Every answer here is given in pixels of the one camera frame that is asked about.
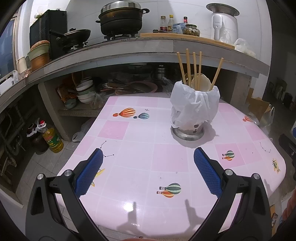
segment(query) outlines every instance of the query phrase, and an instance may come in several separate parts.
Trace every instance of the pink tablecloth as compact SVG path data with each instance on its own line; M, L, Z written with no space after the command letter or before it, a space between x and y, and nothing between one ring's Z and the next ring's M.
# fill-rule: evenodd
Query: pink tablecloth
M113 116L126 108L134 109L135 114L129 110L121 115L131 117ZM231 105L219 103L213 122L205 125L204 136L192 142L171 133L170 114L166 94L109 98L59 173L74 169L95 148L102 148L106 157L101 172L94 186L80 197L96 224L149 237L192 235L217 200L193 162L193 152L199 146L224 169L244 176L260 174L268 196L283 180L286 166L279 152ZM180 192L168 191L173 183ZM223 229L230 226L239 198L237 195Z

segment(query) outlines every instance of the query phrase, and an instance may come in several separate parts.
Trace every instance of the cutting board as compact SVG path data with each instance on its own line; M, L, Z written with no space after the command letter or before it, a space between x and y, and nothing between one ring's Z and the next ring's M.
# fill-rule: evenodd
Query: cutting board
M188 39L188 40L195 40L195 41L205 43L205 44L211 44L211 45L216 45L219 47L234 49L234 46L230 45L230 44L222 43L220 41L216 41L213 39L197 37L197 36L193 36L193 35L186 35L186 34L144 33L144 34L140 34L140 37L141 38L144 38L144 37L167 37L167 38L173 38L173 39Z

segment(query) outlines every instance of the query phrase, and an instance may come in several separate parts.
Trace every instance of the blue gripper pad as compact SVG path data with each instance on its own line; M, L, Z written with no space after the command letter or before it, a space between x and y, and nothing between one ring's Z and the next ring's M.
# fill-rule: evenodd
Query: blue gripper pad
M207 184L211 194L220 198L222 194L221 179L208 161L208 156L205 156L200 149L196 148L194 151L194 163L196 164L202 178Z
M88 163L85 168L76 178L75 183L75 194L79 198L81 195L86 194L89 189L94 177L103 163L103 152L101 149L96 149L87 159Z

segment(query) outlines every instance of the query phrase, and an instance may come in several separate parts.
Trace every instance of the metal screw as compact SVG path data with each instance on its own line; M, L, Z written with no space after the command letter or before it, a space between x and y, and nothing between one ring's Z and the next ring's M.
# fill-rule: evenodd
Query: metal screw
M233 171L230 169L225 170L226 175L231 176L233 174Z
M257 173L254 173L253 177L254 177L255 179L257 179L257 180L260 179L260 175L257 174Z
M41 179L43 178L43 176L44 176L44 175L43 175L42 173L41 173L41 174L38 174L37 179L38 179L38 180L41 180Z
M65 175L66 177L70 176L71 174L72 174L72 171L71 171L71 170L66 170L66 171L64 172L64 175Z

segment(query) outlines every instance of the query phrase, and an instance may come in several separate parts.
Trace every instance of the cooking oil bottle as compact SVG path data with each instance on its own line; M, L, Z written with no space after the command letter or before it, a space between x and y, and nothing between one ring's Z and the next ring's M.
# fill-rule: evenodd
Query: cooking oil bottle
M46 127L45 121L42 120L37 128L43 133L42 136L52 152L58 153L63 149L64 143L58 137L56 130L53 127Z

